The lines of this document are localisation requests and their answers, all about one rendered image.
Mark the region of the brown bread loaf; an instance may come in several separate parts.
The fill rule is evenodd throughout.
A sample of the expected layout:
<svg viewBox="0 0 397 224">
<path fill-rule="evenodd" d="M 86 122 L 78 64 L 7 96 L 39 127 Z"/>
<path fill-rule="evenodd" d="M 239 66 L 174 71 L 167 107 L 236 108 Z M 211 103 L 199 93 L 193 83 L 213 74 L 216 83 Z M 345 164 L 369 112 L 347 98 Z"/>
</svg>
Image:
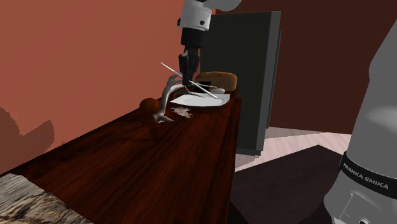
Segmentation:
<svg viewBox="0 0 397 224">
<path fill-rule="evenodd" d="M 195 77 L 196 82 L 210 82 L 216 88 L 222 88 L 226 91 L 234 91 L 237 87 L 237 76 L 227 72 L 203 72 Z"/>
</svg>

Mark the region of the brown round ball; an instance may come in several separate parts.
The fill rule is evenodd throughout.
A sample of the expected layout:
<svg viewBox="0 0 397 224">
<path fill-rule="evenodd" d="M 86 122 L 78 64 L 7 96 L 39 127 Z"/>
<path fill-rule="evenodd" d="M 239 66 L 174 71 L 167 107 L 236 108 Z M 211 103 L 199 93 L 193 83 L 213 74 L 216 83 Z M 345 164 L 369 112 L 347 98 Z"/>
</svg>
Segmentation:
<svg viewBox="0 0 397 224">
<path fill-rule="evenodd" d="M 160 101 L 154 98 L 145 98 L 140 102 L 139 107 L 147 113 L 155 114 L 160 110 L 161 105 Z"/>
</svg>

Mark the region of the grey patterned block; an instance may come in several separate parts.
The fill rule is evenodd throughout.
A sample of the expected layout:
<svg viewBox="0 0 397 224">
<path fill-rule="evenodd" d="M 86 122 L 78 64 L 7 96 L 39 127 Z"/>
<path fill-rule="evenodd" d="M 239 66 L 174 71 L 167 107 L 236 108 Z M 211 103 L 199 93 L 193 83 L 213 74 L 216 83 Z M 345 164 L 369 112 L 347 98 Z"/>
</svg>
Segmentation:
<svg viewBox="0 0 397 224">
<path fill-rule="evenodd" d="M 9 173 L 0 177 L 0 224 L 94 223 L 27 178 Z"/>
</svg>

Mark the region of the dark wooden table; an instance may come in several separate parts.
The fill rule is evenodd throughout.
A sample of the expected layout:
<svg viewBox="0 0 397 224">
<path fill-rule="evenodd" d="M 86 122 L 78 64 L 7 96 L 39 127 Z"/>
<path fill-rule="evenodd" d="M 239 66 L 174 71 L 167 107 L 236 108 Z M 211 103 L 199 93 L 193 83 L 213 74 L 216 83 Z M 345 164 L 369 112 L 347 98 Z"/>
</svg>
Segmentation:
<svg viewBox="0 0 397 224">
<path fill-rule="evenodd" d="M 12 170 L 94 224 L 226 224 L 242 101 L 136 109 Z"/>
</svg>

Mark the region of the thin white stick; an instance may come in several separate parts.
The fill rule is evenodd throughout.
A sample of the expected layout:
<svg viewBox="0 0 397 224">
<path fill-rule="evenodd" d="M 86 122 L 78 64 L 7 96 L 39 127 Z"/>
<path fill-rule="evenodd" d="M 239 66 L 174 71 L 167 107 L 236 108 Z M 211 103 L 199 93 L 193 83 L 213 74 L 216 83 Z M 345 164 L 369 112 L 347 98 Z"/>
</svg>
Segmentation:
<svg viewBox="0 0 397 224">
<path fill-rule="evenodd" d="M 173 70 L 173 68 L 167 66 L 167 65 L 164 64 L 163 62 L 161 62 L 161 65 L 165 66 L 167 69 L 169 69 L 170 71 L 172 71 L 174 74 L 176 74 L 176 75 L 178 75 L 178 76 L 180 76 L 180 77 L 183 77 L 183 75 L 182 75 L 181 73 L 179 73 L 179 72 Z M 199 83 L 195 83 L 194 81 L 190 81 L 190 80 L 188 80 L 188 81 L 189 81 L 191 84 L 193 84 L 193 85 L 195 85 L 196 87 L 198 87 L 199 89 L 201 89 L 202 91 L 204 91 L 206 94 L 210 95 L 211 97 L 213 97 L 213 98 L 215 98 L 215 99 L 218 99 L 218 97 L 217 97 L 216 95 L 214 95 L 214 94 L 210 93 L 208 90 L 202 88 L 202 86 L 204 86 L 204 85 L 199 84 Z"/>
</svg>

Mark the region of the white plate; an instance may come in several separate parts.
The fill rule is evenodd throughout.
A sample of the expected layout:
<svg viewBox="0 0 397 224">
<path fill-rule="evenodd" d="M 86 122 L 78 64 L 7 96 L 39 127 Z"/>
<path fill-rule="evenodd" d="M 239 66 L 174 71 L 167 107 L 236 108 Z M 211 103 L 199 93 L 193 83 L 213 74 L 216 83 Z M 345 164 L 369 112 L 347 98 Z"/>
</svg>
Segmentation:
<svg viewBox="0 0 397 224">
<path fill-rule="evenodd" d="M 208 94 L 198 93 L 199 96 L 185 94 L 172 100 L 172 103 L 193 107 L 216 107 L 226 104 L 230 100 L 230 94 L 216 94 L 217 99 Z"/>
</svg>

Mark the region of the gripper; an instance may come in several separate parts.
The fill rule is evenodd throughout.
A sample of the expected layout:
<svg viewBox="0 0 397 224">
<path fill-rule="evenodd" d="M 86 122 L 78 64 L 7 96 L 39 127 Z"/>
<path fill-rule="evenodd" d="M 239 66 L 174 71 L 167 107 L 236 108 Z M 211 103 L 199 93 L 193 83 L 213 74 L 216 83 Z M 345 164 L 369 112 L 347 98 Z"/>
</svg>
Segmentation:
<svg viewBox="0 0 397 224">
<path fill-rule="evenodd" d="M 188 86 L 199 68 L 199 50 L 205 47 L 205 31 L 187 27 L 182 28 L 181 44 L 185 49 L 178 56 L 179 71 L 182 74 L 182 84 Z"/>
</svg>

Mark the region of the tall dark grey cabinet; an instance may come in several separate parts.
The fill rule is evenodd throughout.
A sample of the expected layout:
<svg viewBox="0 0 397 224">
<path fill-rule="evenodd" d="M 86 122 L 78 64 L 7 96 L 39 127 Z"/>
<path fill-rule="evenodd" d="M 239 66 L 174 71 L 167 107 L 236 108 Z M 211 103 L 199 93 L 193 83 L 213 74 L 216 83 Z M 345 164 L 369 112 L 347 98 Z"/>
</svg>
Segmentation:
<svg viewBox="0 0 397 224">
<path fill-rule="evenodd" d="M 260 155 L 270 121 L 281 12 L 214 15 L 201 51 L 202 72 L 237 76 L 242 100 L 237 153 Z"/>
</svg>

